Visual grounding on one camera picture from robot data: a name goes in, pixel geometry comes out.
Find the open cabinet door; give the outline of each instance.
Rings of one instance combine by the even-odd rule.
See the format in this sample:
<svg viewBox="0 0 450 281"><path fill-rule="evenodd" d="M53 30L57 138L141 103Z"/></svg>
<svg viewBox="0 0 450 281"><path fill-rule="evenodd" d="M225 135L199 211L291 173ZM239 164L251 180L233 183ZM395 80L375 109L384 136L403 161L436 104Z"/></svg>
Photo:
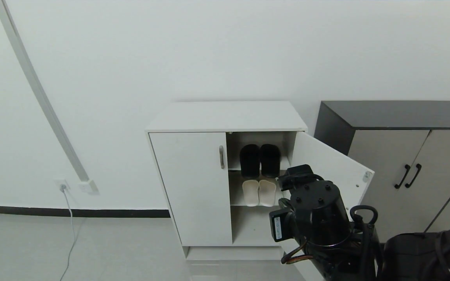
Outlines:
<svg viewBox="0 0 450 281"><path fill-rule="evenodd" d="M371 169L355 162L318 139L305 132L297 132L291 167L303 164L310 165L314 174L318 174L324 180L330 180L338 186L347 213L351 207L361 202L374 174ZM286 253L299 246L294 239L282 241L280 245ZM300 261L294 265L305 280L324 280L311 261Z"/></svg>

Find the wall outlet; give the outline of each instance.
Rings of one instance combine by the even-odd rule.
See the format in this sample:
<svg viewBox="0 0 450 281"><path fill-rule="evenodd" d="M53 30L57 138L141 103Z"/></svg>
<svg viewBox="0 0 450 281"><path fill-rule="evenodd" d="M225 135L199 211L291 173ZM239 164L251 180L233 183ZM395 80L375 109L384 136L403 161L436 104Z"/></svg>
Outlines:
<svg viewBox="0 0 450 281"><path fill-rule="evenodd" d="M66 190L70 190L70 187L68 186L68 183L67 183L67 181L64 178L55 179L53 181L55 182L55 185L57 186L57 188L60 191L61 191L62 185L66 186Z"/></svg>

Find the white wall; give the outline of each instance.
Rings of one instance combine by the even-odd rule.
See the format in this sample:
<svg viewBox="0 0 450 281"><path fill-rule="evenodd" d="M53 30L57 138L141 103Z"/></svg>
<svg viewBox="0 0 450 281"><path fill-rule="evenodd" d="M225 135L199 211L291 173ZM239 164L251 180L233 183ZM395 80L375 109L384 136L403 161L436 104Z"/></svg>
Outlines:
<svg viewBox="0 0 450 281"><path fill-rule="evenodd" d="M290 100L313 130L320 100L450 100L450 1L8 3L100 190L76 208L166 208L143 128L170 101ZM4 37L0 205L63 208L51 179L78 179Z"/></svg>

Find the tiled floor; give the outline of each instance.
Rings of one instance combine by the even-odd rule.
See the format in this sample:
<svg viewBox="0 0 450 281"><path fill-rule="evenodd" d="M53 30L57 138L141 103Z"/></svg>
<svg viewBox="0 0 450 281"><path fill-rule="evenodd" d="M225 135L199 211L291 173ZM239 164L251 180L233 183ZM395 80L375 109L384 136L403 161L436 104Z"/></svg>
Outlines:
<svg viewBox="0 0 450 281"><path fill-rule="evenodd" d="M170 219L74 218L64 281L302 281L278 261L184 259ZM0 215L0 281L58 281L73 241L67 217Z"/></svg>

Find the black cabinet top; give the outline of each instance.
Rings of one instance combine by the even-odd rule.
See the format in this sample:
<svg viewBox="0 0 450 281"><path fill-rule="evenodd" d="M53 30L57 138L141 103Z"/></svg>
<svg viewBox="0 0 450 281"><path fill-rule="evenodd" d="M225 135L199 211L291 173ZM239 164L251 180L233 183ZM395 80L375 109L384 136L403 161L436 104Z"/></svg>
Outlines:
<svg viewBox="0 0 450 281"><path fill-rule="evenodd" d="M450 101L322 101L354 130L450 130Z"/></svg>

